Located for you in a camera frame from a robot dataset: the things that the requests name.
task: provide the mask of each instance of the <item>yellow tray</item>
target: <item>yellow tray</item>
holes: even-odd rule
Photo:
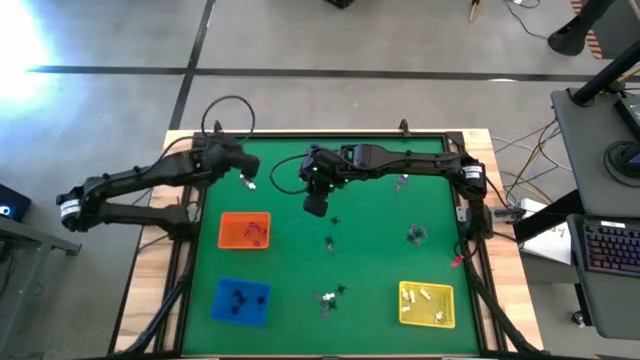
[[[415,302],[405,300],[402,289],[407,294],[413,290]],[[431,300],[420,293],[425,290]],[[453,287],[449,285],[417,283],[401,281],[398,287],[398,317],[400,322],[409,325],[431,326],[446,329],[456,327],[456,317],[453,305]],[[410,307],[409,311],[402,311],[403,307]],[[436,322],[436,313],[442,311],[442,319]]]

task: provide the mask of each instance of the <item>blue bin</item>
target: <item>blue bin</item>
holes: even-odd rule
[[[211,318],[240,325],[264,326],[271,286],[251,281],[220,279]]]

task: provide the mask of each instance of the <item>green table surface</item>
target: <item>green table surface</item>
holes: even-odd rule
[[[356,355],[474,354],[478,342],[463,267],[453,268],[456,219],[448,182],[438,177],[410,176],[394,191],[397,176],[353,182],[329,196],[324,218],[303,211],[305,195],[286,195],[269,182],[278,161],[304,153],[311,144],[338,148],[343,144],[378,144],[389,150],[440,152],[442,140],[413,138],[260,139],[245,150],[260,156],[255,191],[232,172],[212,186],[205,200],[202,229],[188,309],[185,355]],[[281,166],[277,182],[303,187],[297,177],[301,159]],[[219,249],[223,212],[271,213],[267,250]],[[334,225],[330,218],[338,216]],[[428,229],[421,246],[406,240],[412,224]],[[333,254],[325,237],[335,240]],[[221,278],[262,282],[271,286],[267,322],[249,327],[210,317]],[[452,285],[455,329],[401,324],[398,283],[417,281]],[[314,294],[335,292],[338,309],[326,319]]]

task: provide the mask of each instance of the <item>orange tray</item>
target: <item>orange tray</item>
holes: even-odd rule
[[[266,249],[269,247],[270,213],[223,213],[218,247]]]

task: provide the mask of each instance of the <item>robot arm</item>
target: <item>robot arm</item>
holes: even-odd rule
[[[217,133],[194,138],[192,149],[162,157],[151,166],[90,177],[81,186],[58,195],[56,204],[60,206],[62,224],[70,231],[86,232],[101,223],[121,223],[157,225],[169,234],[189,236],[194,229],[181,205],[151,208],[111,204],[107,200],[157,185],[209,186],[231,168],[240,169],[244,177],[251,179],[259,165],[259,159],[245,154],[233,137]]]
[[[335,188],[349,181],[378,179],[391,174],[442,176],[469,202],[467,239],[491,237],[491,213],[484,205],[487,183],[484,164],[467,153],[423,154],[391,152],[378,145],[344,145],[337,151],[313,146],[300,166],[299,175],[307,182],[303,208],[316,215],[327,212],[327,198]]]

